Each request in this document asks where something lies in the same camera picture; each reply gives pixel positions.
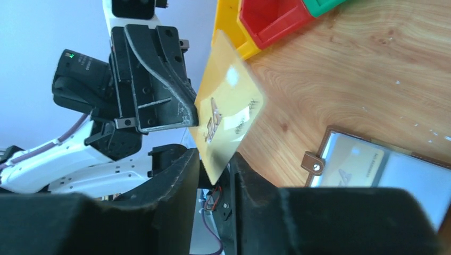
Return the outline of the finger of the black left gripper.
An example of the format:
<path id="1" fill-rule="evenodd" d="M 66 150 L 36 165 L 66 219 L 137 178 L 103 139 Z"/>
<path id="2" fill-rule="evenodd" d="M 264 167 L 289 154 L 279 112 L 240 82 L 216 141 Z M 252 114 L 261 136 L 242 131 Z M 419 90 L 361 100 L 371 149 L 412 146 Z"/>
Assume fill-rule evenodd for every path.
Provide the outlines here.
<path id="1" fill-rule="evenodd" d="M 142 133 L 198 125 L 198 114 L 178 30 L 125 26 L 131 90 Z"/>

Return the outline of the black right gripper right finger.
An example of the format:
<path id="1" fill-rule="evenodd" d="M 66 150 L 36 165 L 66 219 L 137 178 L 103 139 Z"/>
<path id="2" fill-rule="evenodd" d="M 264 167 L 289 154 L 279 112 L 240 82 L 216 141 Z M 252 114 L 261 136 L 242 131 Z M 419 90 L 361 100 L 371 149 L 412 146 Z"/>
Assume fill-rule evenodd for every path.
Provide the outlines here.
<path id="1" fill-rule="evenodd" d="M 393 188 L 279 188 L 230 160 L 237 254 L 439 254 L 419 203 Z"/>

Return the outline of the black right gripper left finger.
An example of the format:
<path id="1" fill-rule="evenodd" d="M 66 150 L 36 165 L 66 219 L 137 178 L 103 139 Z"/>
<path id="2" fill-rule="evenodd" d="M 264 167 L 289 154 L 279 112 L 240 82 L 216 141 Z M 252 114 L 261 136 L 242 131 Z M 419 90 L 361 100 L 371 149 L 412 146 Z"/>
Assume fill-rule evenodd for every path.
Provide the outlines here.
<path id="1" fill-rule="evenodd" d="M 188 254 L 198 177 L 198 150 L 188 149 L 114 201 L 2 194 L 1 254 Z"/>

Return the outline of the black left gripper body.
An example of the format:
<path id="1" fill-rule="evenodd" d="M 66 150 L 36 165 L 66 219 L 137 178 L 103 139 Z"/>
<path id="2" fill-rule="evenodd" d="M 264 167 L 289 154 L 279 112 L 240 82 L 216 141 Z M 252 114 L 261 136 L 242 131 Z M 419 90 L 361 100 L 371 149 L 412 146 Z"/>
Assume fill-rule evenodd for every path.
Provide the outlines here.
<path id="1" fill-rule="evenodd" d="M 57 105 L 87 114 L 93 121 L 84 144 L 111 160 L 137 153 L 148 134 L 137 128 L 124 28 L 111 30 L 106 62 L 65 49 L 52 83 Z M 188 43 L 180 39 L 180 44 L 184 56 Z"/>

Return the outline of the gold striped card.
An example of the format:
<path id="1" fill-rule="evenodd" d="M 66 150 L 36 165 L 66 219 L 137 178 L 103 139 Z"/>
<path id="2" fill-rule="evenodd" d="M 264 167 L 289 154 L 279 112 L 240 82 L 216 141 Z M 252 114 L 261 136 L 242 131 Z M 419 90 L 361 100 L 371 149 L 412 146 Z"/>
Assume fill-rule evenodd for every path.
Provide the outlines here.
<path id="1" fill-rule="evenodd" d="M 251 129 L 266 96 L 228 36 L 217 30 L 195 107 L 198 125 L 190 133 L 212 185 Z"/>

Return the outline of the brown leather card holder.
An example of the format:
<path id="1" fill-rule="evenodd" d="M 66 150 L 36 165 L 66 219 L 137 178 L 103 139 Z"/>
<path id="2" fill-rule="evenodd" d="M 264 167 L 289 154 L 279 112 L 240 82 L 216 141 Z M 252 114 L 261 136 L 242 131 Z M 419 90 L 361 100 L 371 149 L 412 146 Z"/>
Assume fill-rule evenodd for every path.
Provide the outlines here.
<path id="1" fill-rule="evenodd" d="M 420 203 L 433 228 L 438 233 L 445 232 L 450 218 L 450 163 L 383 142 L 363 133 L 336 125 L 328 126 L 318 151 L 304 153 L 301 167 L 308 172 L 305 183 L 307 187 L 342 187 L 318 186 L 325 169 L 325 158 L 335 134 L 344 134 L 366 141 L 385 152 L 373 184 L 354 187 L 406 190 Z"/>

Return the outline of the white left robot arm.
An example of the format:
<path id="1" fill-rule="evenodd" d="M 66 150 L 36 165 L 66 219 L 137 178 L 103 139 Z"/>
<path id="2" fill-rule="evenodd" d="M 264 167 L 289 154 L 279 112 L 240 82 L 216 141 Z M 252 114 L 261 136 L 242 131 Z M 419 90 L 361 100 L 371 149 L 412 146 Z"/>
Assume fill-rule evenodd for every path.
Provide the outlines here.
<path id="1" fill-rule="evenodd" d="M 65 49 L 52 81 L 54 102 L 80 112 L 63 135 L 1 157 L 1 190 L 13 193 L 124 193 L 152 176 L 150 162 L 125 163 L 150 132 L 197 126 L 187 76 L 189 42 L 160 23 L 167 1 L 104 1 L 107 62 Z"/>

